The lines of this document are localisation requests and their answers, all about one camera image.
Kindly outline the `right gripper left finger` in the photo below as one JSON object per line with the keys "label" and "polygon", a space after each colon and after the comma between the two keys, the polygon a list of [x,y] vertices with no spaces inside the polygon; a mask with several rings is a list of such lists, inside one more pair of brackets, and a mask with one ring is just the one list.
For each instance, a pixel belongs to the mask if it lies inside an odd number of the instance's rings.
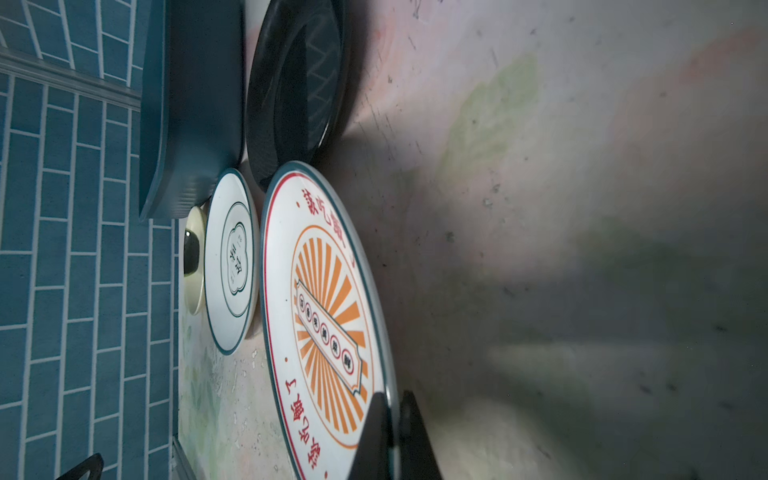
{"label": "right gripper left finger", "polygon": [[360,441],[347,477],[348,480],[389,480],[389,450],[392,437],[390,411],[386,395],[377,392],[371,398]]}

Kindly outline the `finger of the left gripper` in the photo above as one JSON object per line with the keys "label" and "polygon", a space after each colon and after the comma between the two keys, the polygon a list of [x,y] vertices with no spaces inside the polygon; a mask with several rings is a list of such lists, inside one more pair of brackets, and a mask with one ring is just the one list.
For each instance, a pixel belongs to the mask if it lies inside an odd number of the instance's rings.
{"label": "finger of the left gripper", "polygon": [[56,480],[100,480],[104,470],[104,460],[100,453],[94,453]]}

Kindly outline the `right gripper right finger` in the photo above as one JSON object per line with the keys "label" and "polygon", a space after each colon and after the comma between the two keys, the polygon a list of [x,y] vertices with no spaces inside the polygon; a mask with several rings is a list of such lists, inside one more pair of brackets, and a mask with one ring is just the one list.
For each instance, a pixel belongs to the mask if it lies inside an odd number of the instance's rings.
{"label": "right gripper right finger", "polygon": [[400,403],[399,445],[401,479],[442,479],[415,395],[409,390]]}

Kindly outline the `white plate orange sunburst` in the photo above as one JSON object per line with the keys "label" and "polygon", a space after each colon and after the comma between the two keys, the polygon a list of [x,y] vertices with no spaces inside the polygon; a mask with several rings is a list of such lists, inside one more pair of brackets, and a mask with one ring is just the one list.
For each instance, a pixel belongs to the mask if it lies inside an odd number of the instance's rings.
{"label": "white plate orange sunburst", "polygon": [[361,239],[314,167],[280,167],[263,209],[261,295],[271,384],[301,479],[344,479],[376,395],[399,413],[383,310]]}

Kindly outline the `white plate cloud emblem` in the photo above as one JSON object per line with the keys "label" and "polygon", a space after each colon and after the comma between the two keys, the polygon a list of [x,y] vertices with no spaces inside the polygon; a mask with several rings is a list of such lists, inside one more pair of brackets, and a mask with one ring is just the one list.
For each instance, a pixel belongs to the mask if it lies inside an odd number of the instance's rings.
{"label": "white plate cloud emblem", "polygon": [[248,332],[259,297],[259,224],[249,186],[227,169],[211,196],[204,250],[208,323],[217,350],[233,354]]}

